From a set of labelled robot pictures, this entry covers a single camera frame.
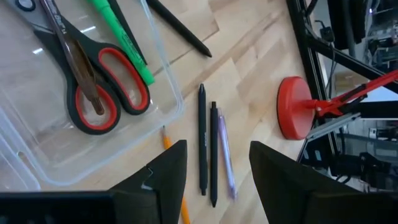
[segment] wooden table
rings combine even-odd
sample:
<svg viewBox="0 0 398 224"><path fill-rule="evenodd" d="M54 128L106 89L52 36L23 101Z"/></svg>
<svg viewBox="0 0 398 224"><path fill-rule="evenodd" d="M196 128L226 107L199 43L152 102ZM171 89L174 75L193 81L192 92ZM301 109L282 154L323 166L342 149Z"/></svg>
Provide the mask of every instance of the wooden table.
<svg viewBox="0 0 398 224"><path fill-rule="evenodd" d="M296 159L302 141L285 140L276 116L276 97L284 77L304 77L285 0L162 0L208 46L202 57L167 25L159 30L185 100L183 115L167 126L173 142L188 141L185 197L192 223L265 223L255 188L249 143L264 144ZM237 201L227 194L223 156L219 155L218 202L200 195L198 183L197 90L206 87L226 116ZM62 190L108 189L163 152L159 133L128 150L81 182ZM44 190L53 187L41 183Z"/></svg>

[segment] metal frame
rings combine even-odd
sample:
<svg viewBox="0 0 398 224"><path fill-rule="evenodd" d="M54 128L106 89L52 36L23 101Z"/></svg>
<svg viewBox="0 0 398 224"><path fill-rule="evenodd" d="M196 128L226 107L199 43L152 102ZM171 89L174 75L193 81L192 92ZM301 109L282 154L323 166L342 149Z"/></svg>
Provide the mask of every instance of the metal frame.
<svg viewBox="0 0 398 224"><path fill-rule="evenodd" d="M316 0L312 0L308 11L305 0L286 0L286 2L297 40L298 50L302 58L305 75L313 99L327 100L318 53L332 60L334 59L336 63L339 63L370 80L374 80L383 75L381 71L376 70L375 68L372 68L347 54L344 54L340 50L331 48L329 44L317 37L314 37L313 32L309 32L307 30L307 28L312 27L309 15L315 7L317 2ZM390 83L385 87L398 94L397 83ZM381 106L388 106L391 109L383 111L380 110ZM398 101L369 102L360 103L355 108L353 113L361 113L362 118L398 118L398 114L394 113L397 111L397 109ZM315 125L322 125L325 123L325 118L316 118L314 120ZM336 133L331 132L316 140L306 140L303 144L302 150L300 151L298 160L300 160L303 156L303 150L306 147L311 147L312 145L326 147L326 160L329 160L330 162L334 155L338 153Z"/></svg>

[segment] red circular base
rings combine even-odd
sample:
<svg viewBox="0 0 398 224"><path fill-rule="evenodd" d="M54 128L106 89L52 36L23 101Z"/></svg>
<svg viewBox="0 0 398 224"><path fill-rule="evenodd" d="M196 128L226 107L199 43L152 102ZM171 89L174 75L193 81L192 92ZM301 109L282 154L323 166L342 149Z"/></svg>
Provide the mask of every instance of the red circular base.
<svg viewBox="0 0 398 224"><path fill-rule="evenodd" d="M282 80L277 99L277 114L280 130L286 139L304 139L311 130L314 110L305 107L311 100L310 88L300 77Z"/></svg>

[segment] plastic bin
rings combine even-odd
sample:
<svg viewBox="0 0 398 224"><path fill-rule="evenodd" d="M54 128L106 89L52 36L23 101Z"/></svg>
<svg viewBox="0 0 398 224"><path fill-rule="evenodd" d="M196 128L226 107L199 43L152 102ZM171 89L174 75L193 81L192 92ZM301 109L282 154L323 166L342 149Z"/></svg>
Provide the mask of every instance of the plastic bin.
<svg viewBox="0 0 398 224"><path fill-rule="evenodd" d="M57 0L56 3L63 16L85 35L117 45L94 6L82 0ZM181 115L181 92L145 0L119 0L118 3L155 75L155 83L149 86L151 105L139 116L129 115L122 109L114 130L90 136L70 121L65 104L66 81L55 60L36 39L30 25L0 1L0 173L12 170L11 176L25 182L17 188L24 185L33 190L39 188L34 177L30 179L32 175L18 158L19 153L26 156L42 180L70 185L123 151L133 150L139 141ZM105 61L134 101L134 82L114 58L106 57ZM85 113L90 122L103 122L89 104ZM9 188L4 184L6 180L5 175L0 175L0 188L3 185Z"/></svg>

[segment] clear plastic pen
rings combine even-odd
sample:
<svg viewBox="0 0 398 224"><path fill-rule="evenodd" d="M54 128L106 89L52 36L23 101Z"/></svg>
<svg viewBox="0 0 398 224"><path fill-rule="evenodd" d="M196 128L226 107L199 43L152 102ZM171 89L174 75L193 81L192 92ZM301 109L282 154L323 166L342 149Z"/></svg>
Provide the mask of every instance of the clear plastic pen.
<svg viewBox="0 0 398 224"><path fill-rule="evenodd" d="M226 124L221 109L218 109L218 132L220 133L221 145L224 152L225 169L228 177L229 194L233 199L236 199L237 191L235 187L234 172L232 170L231 154L229 153L228 133Z"/></svg>

